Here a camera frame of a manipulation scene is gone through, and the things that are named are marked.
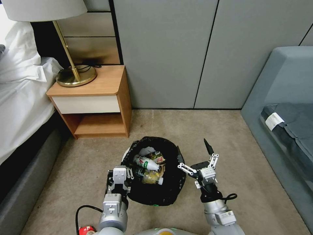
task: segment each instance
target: drawer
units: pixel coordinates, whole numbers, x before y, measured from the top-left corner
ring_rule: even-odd
[[[54,96],[52,99],[62,114],[120,112],[117,96]]]
[[[109,12],[90,12],[58,20],[64,37],[114,37],[112,15]]]

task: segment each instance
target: plastic bottle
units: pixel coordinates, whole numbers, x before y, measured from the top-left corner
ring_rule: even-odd
[[[135,175],[141,179],[142,183],[146,184],[163,184],[163,177],[156,171],[146,170],[142,167],[137,167]]]
[[[143,168],[146,168],[148,170],[154,170],[154,171],[160,170],[160,166],[156,164],[153,160],[146,158],[146,157],[142,157],[138,154],[135,155],[133,161],[137,163],[137,165]]]

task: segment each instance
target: gray bed frame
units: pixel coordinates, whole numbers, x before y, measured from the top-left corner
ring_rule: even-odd
[[[0,203],[0,235],[19,235],[22,232],[50,175],[62,137],[61,127],[55,122],[52,125],[54,127],[47,139]]]
[[[278,47],[271,53],[241,113],[280,183],[313,234],[313,192],[261,123],[265,105],[313,103],[313,47]]]

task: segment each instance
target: red object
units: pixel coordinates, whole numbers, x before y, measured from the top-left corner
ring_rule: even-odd
[[[95,233],[96,230],[92,226],[86,226],[79,228],[79,235],[90,235]]]

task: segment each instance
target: table lamp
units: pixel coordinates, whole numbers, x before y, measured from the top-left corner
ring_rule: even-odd
[[[14,21],[52,21],[62,42],[70,68],[61,70],[56,81],[61,86],[81,86],[97,77],[94,67],[77,65],[69,54],[67,44],[57,20],[74,17],[87,12],[83,0],[2,0],[9,19]]]

